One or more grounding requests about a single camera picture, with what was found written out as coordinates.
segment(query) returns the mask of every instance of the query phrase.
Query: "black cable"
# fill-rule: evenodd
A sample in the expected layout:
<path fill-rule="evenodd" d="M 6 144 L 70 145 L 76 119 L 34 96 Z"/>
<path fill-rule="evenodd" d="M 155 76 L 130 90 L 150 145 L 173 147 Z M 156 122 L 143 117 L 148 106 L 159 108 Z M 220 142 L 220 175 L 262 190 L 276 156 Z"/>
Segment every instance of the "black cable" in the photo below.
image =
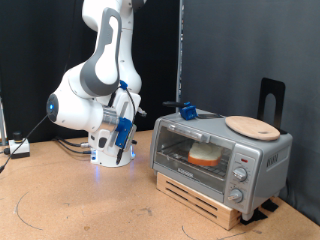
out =
<path fill-rule="evenodd" d="M 58 136 L 56 136 L 55 139 L 60 140 L 60 141 L 66 143 L 66 144 L 68 144 L 68 145 L 70 145 L 72 147 L 81 147 L 81 144 L 68 142 L 67 140 L 65 140 L 65 139 L 63 139 L 61 137 L 58 137 Z"/>
<path fill-rule="evenodd" d="M 37 127 L 39 127 L 39 125 L 40 125 L 47 117 L 48 117 L 48 115 L 46 115 L 46 116 L 31 130 L 31 132 L 25 137 L 25 139 L 21 142 L 21 144 L 13 151 L 13 153 L 10 154 L 10 156 L 8 157 L 6 163 L 0 167 L 0 173 L 2 173 L 2 171 L 4 170 L 4 168 L 6 167 L 6 165 L 8 164 L 9 160 L 11 159 L 12 155 L 22 146 L 22 144 L 24 144 L 24 142 L 29 138 L 29 136 L 33 133 L 33 131 L 36 130 Z"/>
<path fill-rule="evenodd" d="M 131 103 L 132 103 L 132 106 L 133 106 L 133 118 L 132 118 L 132 125 L 131 125 L 130 131 L 129 131 L 127 137 L 126 137 L 125 143 L 127 143 L 127 141 L 128 141 L 128 137 L 129 137 L 129 135 L 130 135 L 130 133 L 131 133 L 131 130 L 132 130 L 132 127 L 133 127 L 133 124 L 134 124 L 134 120 L 135 120 L 135 118 L 136 118 L 136 106 L 134 105 L 134 101 L 133 101 L 133 99 L 132 99 L 132 96 L 131 96 L 129 90 L 126 89 L 126 91 L 127 91 L 128 95 L 129 95 L 129 97 L 130 97 L 130 99 L 131 99 Z M 117 165 L 119 165 L 119 163 L 120 163 L 120 161 L 121 161 L 122 154 L 123 154 L 123 150 L 124 150 L 124 147 L 125 147 L 126 145 L 127 145 L 127 144 L 123 144 L 122 148 L 121 148 L 121 149 L 119 150 L 119 152 L 118 152 L 118 155 L 117 155 Z"/>
<path fill-rule="evenodd" d="M 57 139 L 57 142 L 61 144 L 61 146 L 63 146 L 64 148 L 68 149 L 69 151 L 71 152 L 74 152 L 74 153 L 79 153 L 79 154 L 91 154 L 91 151 L 83 151 L 83 152 L 78 152 L 78 151 L 75 151 L 71 148 L 68 148 L 66 145 L 64 145 L 62 142 L 60 142 L 58 139 Z"/>
<path fill-rule="evenodd" d="M 117 90 L 119 89 L 120 87 L 118 87 L 111 95 L 110 97 L 110 100 L 109 100 L 109 103 L 108 103 L 108 107 L 112 107 L 113 105 L 113 102 L 114 102 L 114 99 L 116 98 L 116 95 L 117 95 Z"/>
<path fill-rule="evenodd" d="M 71 42 L 72 42 L 72 35 L 73 35 L 73 28 L 74 28 L 74 17 L 75 17 L 75 12 L 76 12 L 76 6 L 77 6 L 77 0 L 74 0 L 73 13 L 72 13 L 71 33 L 70 33 L 70 40 L 69 40 L 69 47 L 68 47 L 68 59 L 67 59 L 66 65 L 64 67 L 64 72 L 67 71 L 67 67 L 68 67 L 68 63 L 69 63 L 70 55 L 71 55 Z"/>
<path fill-rule="evenodd" d="M 287 199 L 286 202 L 289 201 L 289 195 L 290 195 L 290 186 L 289 186 L 289 178 L 286 178 L 286 186 L 287 186 Z"/>

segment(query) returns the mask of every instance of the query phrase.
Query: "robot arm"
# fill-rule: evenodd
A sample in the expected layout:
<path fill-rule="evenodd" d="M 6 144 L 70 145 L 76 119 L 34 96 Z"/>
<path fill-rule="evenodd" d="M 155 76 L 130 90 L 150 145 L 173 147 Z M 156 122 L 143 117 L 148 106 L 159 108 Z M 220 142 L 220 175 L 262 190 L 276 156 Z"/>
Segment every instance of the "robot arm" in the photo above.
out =
<path fill-rule="evenodd" d="M 64 74 L 47 102 L 52 122 L 86 130 L 89 144 L 113 158 L 119 149 L 130 144 L 129 130 L 141 100 L 141 79 L 133 66 L 131 41 L 133 10 L 144 3 L 145 0 L 84 1 L 83 19 L 98 32 L 95 52 Z M 131 97 L 125 83 L 119 88 L 120 79 L 128 84 Z"/>

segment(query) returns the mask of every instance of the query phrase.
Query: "wooden table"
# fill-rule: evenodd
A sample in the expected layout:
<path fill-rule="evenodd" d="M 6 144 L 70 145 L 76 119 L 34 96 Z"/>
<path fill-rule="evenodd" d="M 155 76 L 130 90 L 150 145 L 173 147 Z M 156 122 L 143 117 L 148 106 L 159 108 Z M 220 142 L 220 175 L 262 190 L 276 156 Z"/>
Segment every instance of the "wooden table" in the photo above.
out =
<path fill-rule="evenodd" d="M 11 160 L 0 175 L 0 238 L 320 239 L 319 226 L 280 199 L 267 219 L 226 231 L 161 193 L 149 167 L 151 134 L 136 134 L 137 157 L 121 168 L 93 165 L 55 142 L 31 144 L 31 157 Z"/>

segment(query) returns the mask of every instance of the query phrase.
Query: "bread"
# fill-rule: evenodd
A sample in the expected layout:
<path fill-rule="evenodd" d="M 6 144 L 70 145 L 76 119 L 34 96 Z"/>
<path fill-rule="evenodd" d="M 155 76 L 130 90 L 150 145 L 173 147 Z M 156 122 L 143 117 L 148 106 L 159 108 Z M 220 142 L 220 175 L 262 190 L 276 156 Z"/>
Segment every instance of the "bread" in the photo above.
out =
<path fill-rule="evenodd" d="M 216 166 L 221 159 L 222 147 L 212 143 L 193 143 L 188 162 L 201 166 Z"/>

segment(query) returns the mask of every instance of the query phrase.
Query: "wooden pallet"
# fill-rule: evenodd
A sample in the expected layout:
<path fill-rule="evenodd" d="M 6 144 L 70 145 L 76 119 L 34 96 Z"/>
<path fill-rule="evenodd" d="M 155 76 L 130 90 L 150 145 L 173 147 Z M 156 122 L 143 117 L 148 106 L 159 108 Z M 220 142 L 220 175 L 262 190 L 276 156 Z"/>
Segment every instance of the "wooden pallet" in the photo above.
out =
<path fill-rule="evenodd" d="M 241 212 L 231 209 L 158 172 L 157 188 L 195 210 L 226 230 L 230 230 L 240 221 Z"/>

